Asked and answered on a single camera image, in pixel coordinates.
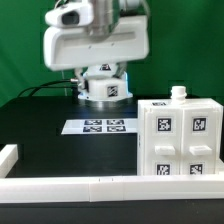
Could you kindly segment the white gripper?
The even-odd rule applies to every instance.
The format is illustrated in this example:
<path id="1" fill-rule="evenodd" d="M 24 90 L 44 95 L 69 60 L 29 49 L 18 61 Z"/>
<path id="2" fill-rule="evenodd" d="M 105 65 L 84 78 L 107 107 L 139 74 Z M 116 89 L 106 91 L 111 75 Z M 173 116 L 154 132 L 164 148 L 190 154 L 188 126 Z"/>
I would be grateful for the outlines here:
<path id="1" fill-rule="evenodd" d="M 44 62 L 53 70 L 144 59 L 149 53 L 147 17 L 122 17 L 109 36 L 94 37 L 83 28 L 49 27 L 44 34 Z"/>

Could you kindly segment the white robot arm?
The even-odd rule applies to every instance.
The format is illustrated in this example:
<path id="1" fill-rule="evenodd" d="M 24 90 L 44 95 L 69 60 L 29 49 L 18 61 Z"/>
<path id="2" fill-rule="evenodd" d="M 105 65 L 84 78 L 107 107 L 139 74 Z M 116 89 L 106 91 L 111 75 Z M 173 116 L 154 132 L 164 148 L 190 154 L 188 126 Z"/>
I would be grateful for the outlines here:
<path id="1" fill-rule="evenodd" d="M 45 65 L 74 71 L 82 101 L 129 99 L 126 67 L 149 53 L 149 17 L 146 0 L 59 0 L 45 15 Z"/>

